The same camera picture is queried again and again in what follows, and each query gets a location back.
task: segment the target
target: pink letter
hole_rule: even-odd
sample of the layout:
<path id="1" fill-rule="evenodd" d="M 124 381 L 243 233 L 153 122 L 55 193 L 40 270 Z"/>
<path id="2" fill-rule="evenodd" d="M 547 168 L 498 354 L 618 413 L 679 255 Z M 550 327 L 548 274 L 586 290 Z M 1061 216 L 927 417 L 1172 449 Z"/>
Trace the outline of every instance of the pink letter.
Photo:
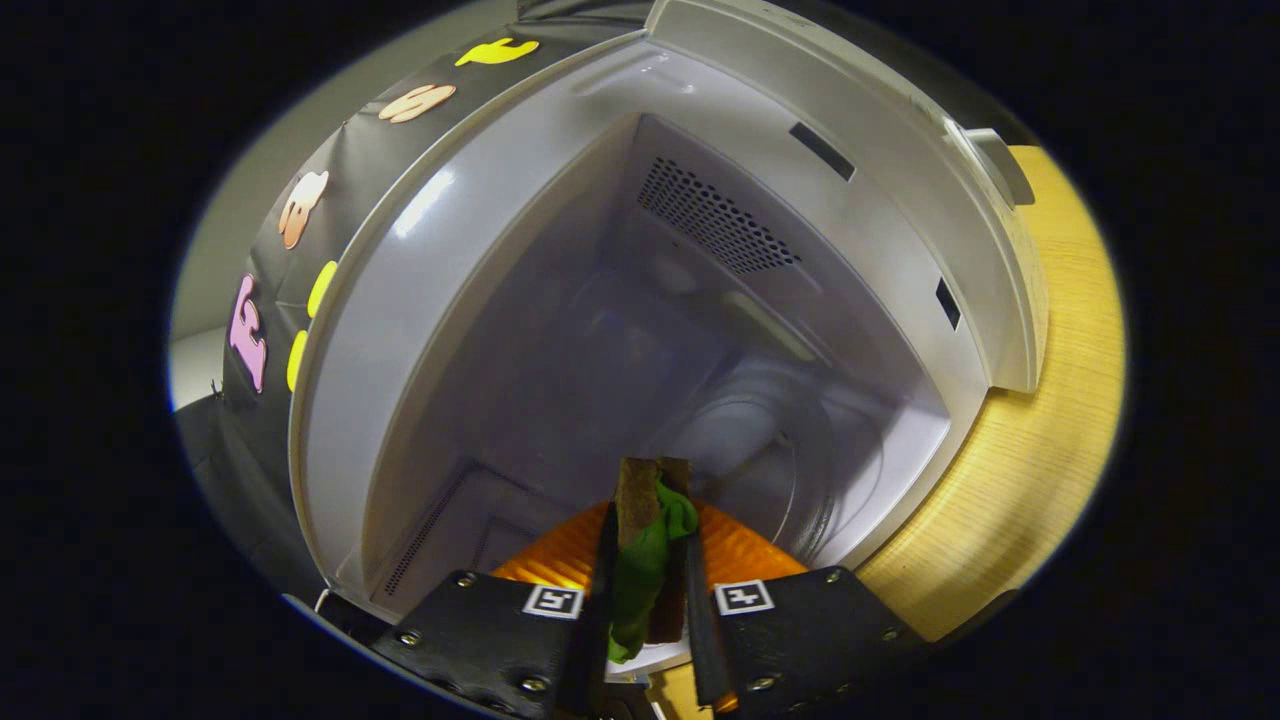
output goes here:
<path id="1" fill-rule="evenodd" d="M 232 332 L 229 343 L 239 352 L 241 360 L 253 378 L 253 389 L 262 392 L 262 370 L 266 368 L 266 342 L 253 337 L 259 329 L 257 307 L 248 299 L 253 290 L 253 275 L 244 275 L 241 292 L 236 296 L 236 310 L 232 313 Z"/>

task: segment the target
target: yellow sticker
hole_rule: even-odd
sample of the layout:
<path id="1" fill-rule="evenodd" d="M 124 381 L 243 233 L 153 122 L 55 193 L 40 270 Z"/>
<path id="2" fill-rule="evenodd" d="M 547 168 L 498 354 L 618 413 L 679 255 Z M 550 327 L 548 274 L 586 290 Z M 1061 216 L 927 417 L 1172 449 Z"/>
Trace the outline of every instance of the yellow sticker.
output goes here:
<path id="1" fill-rule="evenodd" d="M 302 366 L 302 351 L 307 346 L 307 331 L 298 331 L 293 336 L 293 348 L 289 350 L 289 364 L 284 366 L 284 382 L 293 392 L 293 386 L 298 384 L 298 368 Z"/>
<path id="2" fill-rule="evenodd" d="M 324 300 L 324 293 L 329 290 L 329 282 L 333 281 L 334 272 L 338 270 L 338 263 L 329 260 L 320 268 L 320 274 L 316 275 L 315 284 L 311 286 L 311 295 L 307 296 L 307 316 L 315 318 L 316 311 L 320 310 L 320 301 Z"/>
<path id="3" fill-rule="evenodd" d="M 509 37 L 503 37 L 502 40 L 494 42 L 484 42 L 476 45 L 471 50 L 467 50 L 466 55 L 458 58 L 454 67 L 466 65 L 467 63 L 484 63 L 485 65 L 498 65 L 502 63 L 509 63 L 517 58 L 524 58 L 534 50 L 538 50 L 538 41 L 529 40 L 522 45 L 508 46 L 511 42 Z"/>

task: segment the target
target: green cloth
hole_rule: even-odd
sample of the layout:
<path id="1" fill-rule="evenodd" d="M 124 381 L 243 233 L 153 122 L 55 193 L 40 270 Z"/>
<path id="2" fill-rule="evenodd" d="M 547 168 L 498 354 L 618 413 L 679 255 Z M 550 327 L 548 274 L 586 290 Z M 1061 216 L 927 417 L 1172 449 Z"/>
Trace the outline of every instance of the green cloth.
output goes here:
<path id="1" fill-rule="evenodd" d="M 640 530 L 631 544 L 618 550 L 613 569 L 613 623 L 609 625 L 609 660 L 613 662 L 626 662 L 640 652 L 649 637 L 653 603 L 667 578 L 668 546 L 698 528 L 694 503 L 662 484 L 660 470 L 654 483 L 658 519 Z"/>

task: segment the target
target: wooden table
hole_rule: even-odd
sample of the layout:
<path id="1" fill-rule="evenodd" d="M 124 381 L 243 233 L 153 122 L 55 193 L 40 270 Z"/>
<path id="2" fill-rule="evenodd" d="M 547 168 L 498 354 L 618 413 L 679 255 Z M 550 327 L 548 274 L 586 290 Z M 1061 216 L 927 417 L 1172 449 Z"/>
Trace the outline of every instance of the wooden table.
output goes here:
<path id="1" fill-rule="evenodd" d="M 858 578 L 927 641 L 1021 587 L 1075 525 L 1102 477 L 1125 387 L 1120 292 L 1088 210 L 1039 147 L 1014 147 L 1036 191 L 1019 208 L 1050 295 L 1034 395 L 992 389 L 929 497 L 858 568 Z M 650 676 L 668 719 L 710 717 L 692 665 Z"/>

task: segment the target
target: orange object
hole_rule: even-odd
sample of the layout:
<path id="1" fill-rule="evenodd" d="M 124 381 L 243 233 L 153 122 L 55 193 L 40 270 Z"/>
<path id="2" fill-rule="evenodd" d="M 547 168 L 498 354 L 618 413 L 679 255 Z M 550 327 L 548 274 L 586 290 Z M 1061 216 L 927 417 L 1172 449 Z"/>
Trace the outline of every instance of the orange object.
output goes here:
<path id="1" fill-rule="evenodd" d="M 724 697 L 716 701 L 712 710 L 719 714 L 733 712 L 737 710 L 737 694 L 732 692 L 726 693 Z"/>
<path id="2" fill-rule="evenodd" d="M 280 211 L 280 222 L 276 229 L 284 236 L 284 249 L 293 250 L 293 246 L 302 238 L 302 231 L 307 227 L 307 218 L 311 210 L 320 202 L 320 195 L 329 184 L 329 170 L 320 173 L 307 173 L 302 176 L 298 184 L 293 186 L 293 192 L 284 201 L 284 210 Z"/>
<path id="3" fill-rule="evenodd" d="M 808 571 L 797 560 L 733 518 L 694 501 L 703 537 L 707 585 L 772 580 Z M 579 512 L 493 571 L 495 578 L 591 592 L 591 568 L 609 503 Z"/>

